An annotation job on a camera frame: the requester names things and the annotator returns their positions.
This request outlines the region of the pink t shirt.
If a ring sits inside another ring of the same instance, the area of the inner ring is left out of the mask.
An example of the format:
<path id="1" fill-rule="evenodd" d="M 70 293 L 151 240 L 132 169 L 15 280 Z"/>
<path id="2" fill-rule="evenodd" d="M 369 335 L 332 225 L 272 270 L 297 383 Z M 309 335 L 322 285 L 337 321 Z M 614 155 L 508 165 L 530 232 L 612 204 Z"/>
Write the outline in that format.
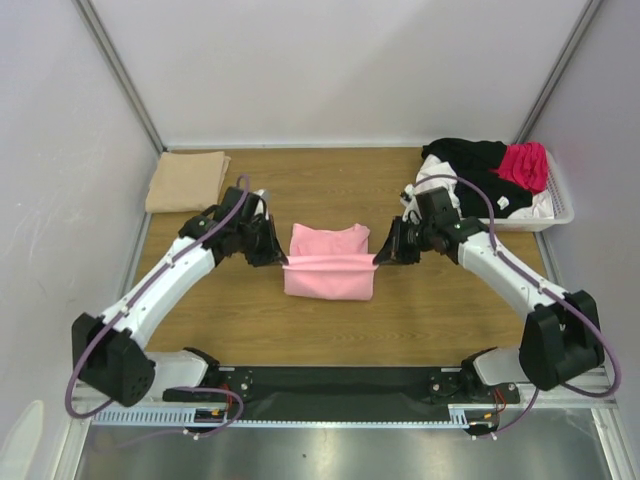
<path id="1" fill-rule="evenodd" d="M 284 293 L 323 300 L 371 300 L 377 266 L 368 252 L 369 235 L 369 228 L 361 224 L 339 231 L 294 224 L 288 263 L 283 266 Z"/>

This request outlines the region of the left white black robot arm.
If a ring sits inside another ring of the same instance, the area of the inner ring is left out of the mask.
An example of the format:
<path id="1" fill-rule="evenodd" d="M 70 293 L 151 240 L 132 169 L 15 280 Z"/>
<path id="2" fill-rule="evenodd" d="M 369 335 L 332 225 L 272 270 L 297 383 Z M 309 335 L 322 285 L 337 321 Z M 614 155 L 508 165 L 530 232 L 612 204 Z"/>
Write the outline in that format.
<path id="1" fill-rule="evenodd" d="M 287 264 L 267 200 L 238 186 L 185 222 L 158 263 L 118 302 L 72 325 L 73 376 L 108 402 L 131 407 L 144 397 L 185 387 L 199 400 L 214 397 L 220 376 L 212 357 L 194 349 L 151 355 L 146 347 L 181 298 L 225 258 L 241 254 L 254 267 Z"/>

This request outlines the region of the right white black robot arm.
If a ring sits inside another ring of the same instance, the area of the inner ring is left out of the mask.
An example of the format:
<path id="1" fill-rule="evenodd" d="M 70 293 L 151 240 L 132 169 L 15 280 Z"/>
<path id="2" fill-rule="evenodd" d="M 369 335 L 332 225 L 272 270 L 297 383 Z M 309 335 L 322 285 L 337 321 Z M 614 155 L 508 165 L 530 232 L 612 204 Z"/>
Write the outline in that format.
<path id="1" fill-rule="evenodd" d="M 517 347 L 489 348 L 465 360 L 463 395 L 481 402 L 503 383 L 529 382 L 549 391 L 601 366 L 605 351 L 595 300 L 548 282 L 497 239 L 489 224 L 461 218 L 448 194 L 422 192 L 406 216 L 393 219 L 374 264 L 412 265 L 434 251 L 475 274 L 524 321 Z"/>

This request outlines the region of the white t shirt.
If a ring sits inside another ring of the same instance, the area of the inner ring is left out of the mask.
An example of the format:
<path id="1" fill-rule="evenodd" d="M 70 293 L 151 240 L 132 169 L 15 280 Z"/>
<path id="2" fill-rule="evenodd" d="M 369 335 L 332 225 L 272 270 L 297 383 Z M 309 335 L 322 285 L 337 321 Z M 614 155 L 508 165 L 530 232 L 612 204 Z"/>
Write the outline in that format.
<path id="1" fill-rule="evenodd" d="M 497 219 L 531 221 L 555 217 L 552 197 L 548 191 L 533 194 L 486 171 L 464 171 L 463 178 L 479 187 L 488 197 Z M 416 176 L 417 182 L 421 180 L 424 182 L 418 185 L 415 193 L 442 187 L 462 217 L 488 217 L 485 202 L 475 190 L 458 181 L 456 172 L 448 162 L 442 162 L 435 155 L 428 155 Z"/>

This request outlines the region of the folded beige t shirt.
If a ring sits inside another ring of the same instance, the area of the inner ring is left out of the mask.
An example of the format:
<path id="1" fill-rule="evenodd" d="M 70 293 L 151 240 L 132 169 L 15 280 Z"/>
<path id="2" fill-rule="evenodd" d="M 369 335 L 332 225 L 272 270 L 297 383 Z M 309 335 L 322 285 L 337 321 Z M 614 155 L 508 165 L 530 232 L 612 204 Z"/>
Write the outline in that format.
<path id="1" fill-rule="evenodd" d="M 216 204 L 230 161 L 223 151 L 163 153 L 150 181 L 145 211 L 202 211 Z"/>

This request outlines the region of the black t shirt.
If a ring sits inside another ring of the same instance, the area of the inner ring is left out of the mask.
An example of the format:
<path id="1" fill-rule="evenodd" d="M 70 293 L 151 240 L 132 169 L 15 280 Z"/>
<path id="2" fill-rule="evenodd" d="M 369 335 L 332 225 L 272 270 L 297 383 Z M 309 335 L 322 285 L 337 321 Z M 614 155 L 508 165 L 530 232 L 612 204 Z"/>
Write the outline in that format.
<path id="1" fill-rule="evenodd" d="M 477 186 L 492 204 L 494 216 L 506 219 L 514 212 L 533 205 L 533 194 L 499 177 L 497 169 L 507 145 L 499 141 L 469 141 L 441 138 L 422 147 L 421 157 L 434 155 L 448 163 L 454 175 Z"/>

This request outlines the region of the crimson red t shirt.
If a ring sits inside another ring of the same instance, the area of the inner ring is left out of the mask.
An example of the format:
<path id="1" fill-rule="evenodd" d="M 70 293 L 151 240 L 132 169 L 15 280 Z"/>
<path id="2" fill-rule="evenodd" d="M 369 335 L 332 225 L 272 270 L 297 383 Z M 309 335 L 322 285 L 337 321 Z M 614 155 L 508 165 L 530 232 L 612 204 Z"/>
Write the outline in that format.
<path id="1" fill-rule="evenodd" d="M 537 142 L 508 145 L 495 173 L 533 195 L 540 194 L 546 189 L 549 175 L 547 151 Z"/>

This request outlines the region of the white plastic laundry basket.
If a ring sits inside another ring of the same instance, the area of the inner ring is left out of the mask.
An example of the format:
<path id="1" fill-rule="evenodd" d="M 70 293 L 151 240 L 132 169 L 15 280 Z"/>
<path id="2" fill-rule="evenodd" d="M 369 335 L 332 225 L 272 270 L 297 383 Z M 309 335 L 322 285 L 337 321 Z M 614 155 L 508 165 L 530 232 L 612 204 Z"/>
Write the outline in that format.
<path id="1" fill-rule="evenodd" d="M 574 209 L 562 172 L 546 150 L 547 177 L 544 190 L 538 194 L 499 179 L 482 188 L 496 215 L 495 229 L 513 232 L 542 232 L 550 227 L 573 221 Z"/>

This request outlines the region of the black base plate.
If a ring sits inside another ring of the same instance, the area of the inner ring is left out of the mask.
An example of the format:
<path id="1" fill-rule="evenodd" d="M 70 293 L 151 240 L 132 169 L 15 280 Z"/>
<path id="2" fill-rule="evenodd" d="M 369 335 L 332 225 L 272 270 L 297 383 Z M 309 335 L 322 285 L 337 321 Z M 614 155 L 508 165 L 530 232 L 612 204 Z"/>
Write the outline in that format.
<path id="1" fill-rule="evenodd" d="M 218 367 L 203 383 L 238 394 L 246 421 L 445 421 L 453 404 L 520 402 L 512 384 L 483 387 L 444 367 Z"/>

